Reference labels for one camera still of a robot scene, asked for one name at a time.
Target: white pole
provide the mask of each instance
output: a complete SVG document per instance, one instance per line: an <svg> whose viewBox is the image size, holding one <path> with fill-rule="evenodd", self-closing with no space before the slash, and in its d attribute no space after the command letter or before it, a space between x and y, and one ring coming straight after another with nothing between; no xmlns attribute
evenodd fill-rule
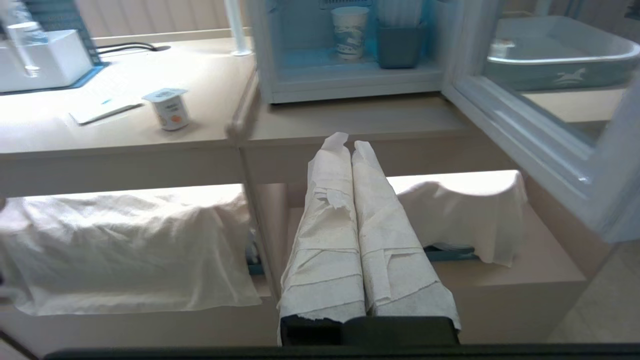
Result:
<svg viewBox="0 0 640 360"><path fill-rule="evenodd" d="M553 0L538 0L536 2L535 16L547 16Z"/></svg>
<svg viewBox="0 0 640 360"><path fill-rule="evenodd" d="M240 17L240 5L238 0L225 0L225 8L227 9L227 19L231 27L231 34L236 40L236 50L232 53L235 56L245 56L252 53L251 49L246 45L246 37L242 27L242 18Z"/></svg>

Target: paper cup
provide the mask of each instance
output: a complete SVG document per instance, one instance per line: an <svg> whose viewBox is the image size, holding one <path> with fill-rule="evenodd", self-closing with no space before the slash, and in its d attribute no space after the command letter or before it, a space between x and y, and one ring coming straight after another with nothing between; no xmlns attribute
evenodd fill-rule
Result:
<svg viewBox="0 0 640 360"><path fill-rule="evenodd" d="M338 56L355 60L364 53L364 35L369 9L361 6L345 6L331 11L333 37Z"/></svg>

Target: white cloth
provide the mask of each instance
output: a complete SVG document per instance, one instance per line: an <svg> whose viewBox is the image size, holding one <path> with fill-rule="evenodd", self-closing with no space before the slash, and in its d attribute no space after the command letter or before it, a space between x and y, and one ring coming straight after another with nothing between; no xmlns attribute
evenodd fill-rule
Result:
<svg viewBox="0 0 640 360"><path fill-rule="evenodd" d="M0 296L30 315L250 306L241 185L8 199Z"/></svg>
<svg viewBox="0 0 640 360"><path fill-rule="evenodd" d="M355 142L353 182L367 308L376 316L446 316L460 329L442 285L368 142Z"/></svg>
<svg viewBox="0 0 640 360"><path fill-rule="evenodd" d="M516 170L390 177L423 247L473 247L480 260L511 266L524 242L527 195Z"/></svg>
<svg viewBox="0 0 640 360"><path fill-rule="evenodd" d="M327 138L309 163L305 211L281 280L281 318L345 322L365 316L347 137Z"/></svg>

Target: tile floor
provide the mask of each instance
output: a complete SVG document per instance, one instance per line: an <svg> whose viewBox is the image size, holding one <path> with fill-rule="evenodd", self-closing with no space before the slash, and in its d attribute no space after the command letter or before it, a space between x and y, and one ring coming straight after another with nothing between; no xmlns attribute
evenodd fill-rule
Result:
<svg viewBox="0 0 640 360"><path fill-rule="evenodd" d="M615 250L548 342L640 343L640 241Z"/></svg>

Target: yogurt lid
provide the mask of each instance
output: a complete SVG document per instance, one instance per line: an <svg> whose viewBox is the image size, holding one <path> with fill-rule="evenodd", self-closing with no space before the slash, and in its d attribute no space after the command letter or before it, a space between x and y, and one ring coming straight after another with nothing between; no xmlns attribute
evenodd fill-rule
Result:
<svg viewBox="0 0 640 360"><path fill-rule="evenodd" d="M163 102L176 96L180 96L186 92L187 90L183 89L164 88L158 91L154 91L151 94L147 94L142 98L150 102Z"/></svg>

